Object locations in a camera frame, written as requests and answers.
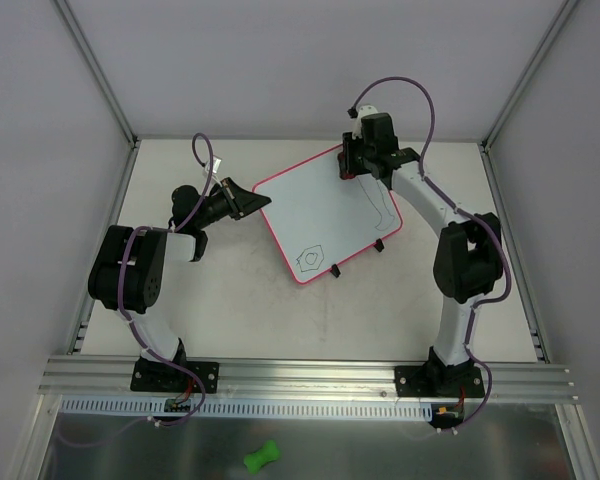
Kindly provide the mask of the red whiteboard eraser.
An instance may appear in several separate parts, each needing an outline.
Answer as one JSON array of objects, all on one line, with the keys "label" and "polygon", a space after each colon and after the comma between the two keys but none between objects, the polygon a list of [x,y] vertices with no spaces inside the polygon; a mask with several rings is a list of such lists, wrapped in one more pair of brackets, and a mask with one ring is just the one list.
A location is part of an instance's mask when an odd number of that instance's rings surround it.
[{"label": "red whiteboard eraser", "polygon": [[343,152],[337,155],[337,161],[339,169],[339,178],[341,180],[353,179],[355,177],[355,174],[350,171],[348,160]]}]

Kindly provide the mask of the pink framed whiteboard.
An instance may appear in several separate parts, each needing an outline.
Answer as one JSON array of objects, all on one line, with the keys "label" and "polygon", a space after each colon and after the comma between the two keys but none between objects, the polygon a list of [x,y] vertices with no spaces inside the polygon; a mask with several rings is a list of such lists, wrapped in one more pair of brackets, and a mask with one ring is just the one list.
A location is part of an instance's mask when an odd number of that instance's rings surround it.
[{"label": "pink framed whiteboard", "polygon": [[343,180],[336,145],[256,183],[271,202],[261,214],[292,275],[305,285],[384,242],[403,226],[387,188],[373,176]]}]

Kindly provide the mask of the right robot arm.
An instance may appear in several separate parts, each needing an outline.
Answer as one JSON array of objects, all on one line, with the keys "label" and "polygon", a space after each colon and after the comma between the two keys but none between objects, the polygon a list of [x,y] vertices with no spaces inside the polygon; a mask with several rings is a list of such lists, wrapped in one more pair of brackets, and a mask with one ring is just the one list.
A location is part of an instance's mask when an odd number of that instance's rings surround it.
[{"label": "right robot arm", "polygon": [[439,332],[415,380],[439,395],[460,388],[474,366],[467,348],[475,308],[505,272],[496,215],[463,213],[424,169],[422,156],[401,148],[393,120],[371,105],[352,110],[353,129],[342,137],[339,176],[370,175],[406,200],[438,238],[433,264],[443,295]]}]

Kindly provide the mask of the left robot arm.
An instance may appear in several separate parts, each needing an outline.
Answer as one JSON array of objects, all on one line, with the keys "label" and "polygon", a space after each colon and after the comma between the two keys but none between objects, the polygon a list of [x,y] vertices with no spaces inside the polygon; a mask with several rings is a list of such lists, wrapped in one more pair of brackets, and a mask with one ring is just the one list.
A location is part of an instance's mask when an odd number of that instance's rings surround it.
[{"label": "left robot arm", "polygon": [[227,177],[199,193],[191,185],[171,195],[170,229],[112,225],[100,246],[88,279],[88,294],[127,324],[141,348],[141,358],[157,363],[154,378],[168,390],[188,381],[181,359],[182,342],[156,304],[165,266],[202,259],[208,244],[205,229],[224,219],[241,220],[272,199],[247,191]]}]

